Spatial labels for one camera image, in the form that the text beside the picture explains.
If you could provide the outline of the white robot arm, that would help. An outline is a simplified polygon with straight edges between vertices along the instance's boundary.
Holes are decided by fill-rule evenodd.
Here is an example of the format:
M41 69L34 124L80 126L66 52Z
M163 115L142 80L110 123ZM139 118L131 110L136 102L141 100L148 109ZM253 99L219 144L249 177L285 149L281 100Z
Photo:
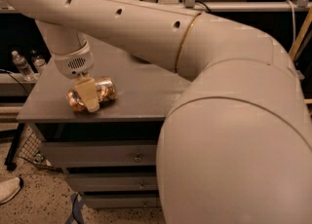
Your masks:
M135 0L8 0L189 81L161 130L167 224L312 224L312 124L293 62L270 35Z

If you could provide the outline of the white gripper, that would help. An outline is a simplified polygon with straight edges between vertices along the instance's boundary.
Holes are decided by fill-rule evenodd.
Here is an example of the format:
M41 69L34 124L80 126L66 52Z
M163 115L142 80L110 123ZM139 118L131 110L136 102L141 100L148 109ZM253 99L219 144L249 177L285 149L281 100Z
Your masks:
M88 42L73 53L54 55L54 60L60 74L68 79L75 79L81 74L88 74L94 66L94 58ZM94 78L78 80L74 89L89 112L99 110L98 90Z

